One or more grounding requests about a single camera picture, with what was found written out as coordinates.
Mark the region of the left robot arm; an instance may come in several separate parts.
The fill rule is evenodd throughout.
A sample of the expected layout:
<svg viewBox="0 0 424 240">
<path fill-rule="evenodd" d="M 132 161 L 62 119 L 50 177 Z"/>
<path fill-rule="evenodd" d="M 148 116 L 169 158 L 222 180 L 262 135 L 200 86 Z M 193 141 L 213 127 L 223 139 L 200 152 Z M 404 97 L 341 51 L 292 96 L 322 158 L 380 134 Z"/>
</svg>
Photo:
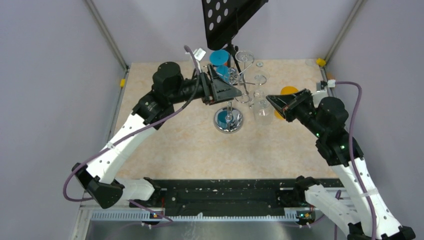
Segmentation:
<svg viewBox="0 0 424 240">
<path fill-rule="evenodd" d="M 116 175 L 132 153 L 149 136 L 156 133 L 170 118 L 181 112 L 174 105 L 200 99 L 214 105 L 236 97 L 242 92 L 225 82 L 209 68 L 202 72 L 195 67 L 190 79 L 184 78 L 176 62 L 160 64 L 152 76 L 151 90 L 141 97 L 126 121 L 103 149 L 85 163 L 77 163 L 72 172 L 84 190 L 102 209 L 120 200 L 140 200 L 154 207 L 160 202 L 159 186 L 147 177 L 117 179 Z"/>
</svg>

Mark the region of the clear ribbed wine glass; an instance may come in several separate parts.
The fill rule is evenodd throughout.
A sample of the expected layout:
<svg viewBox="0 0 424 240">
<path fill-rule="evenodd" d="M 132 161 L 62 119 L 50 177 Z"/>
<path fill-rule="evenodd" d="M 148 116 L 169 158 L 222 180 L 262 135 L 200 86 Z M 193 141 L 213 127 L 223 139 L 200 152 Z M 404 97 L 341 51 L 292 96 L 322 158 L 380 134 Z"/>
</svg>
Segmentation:
<svg viewBox="0 0 424 240">
<path fill-rule="evenodd" d="M 274 108 L 267 99 L 267 94 L 260 89 L 250 92 L 251 109 L 256 124 L 261 126 L 270 125 L 274 118 Z"/>
</svg>

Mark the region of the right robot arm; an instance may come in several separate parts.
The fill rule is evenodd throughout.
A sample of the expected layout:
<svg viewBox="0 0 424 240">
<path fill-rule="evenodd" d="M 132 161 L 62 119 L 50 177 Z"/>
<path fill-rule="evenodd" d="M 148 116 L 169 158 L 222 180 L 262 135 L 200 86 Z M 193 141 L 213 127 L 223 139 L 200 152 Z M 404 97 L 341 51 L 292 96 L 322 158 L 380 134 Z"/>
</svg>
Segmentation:
<svg viewBox="0 0 424 240">
<path fill-rule="evenodd" d="M 414 230 L 393 216 L 374 184 L 361 148 L 345 128 L 349 114 L 344 103 L 326 96 L 315 104 L 314 98 L 308 89 L 266 97 L 286 121 L 298 120 L 316 137 L 318 153 L 338 176 L 353 208 L 316 179 L 303 176 L 296 179 L 294 202 L 318 208 L 349 240 L 415 239 Z"/>
</svg>

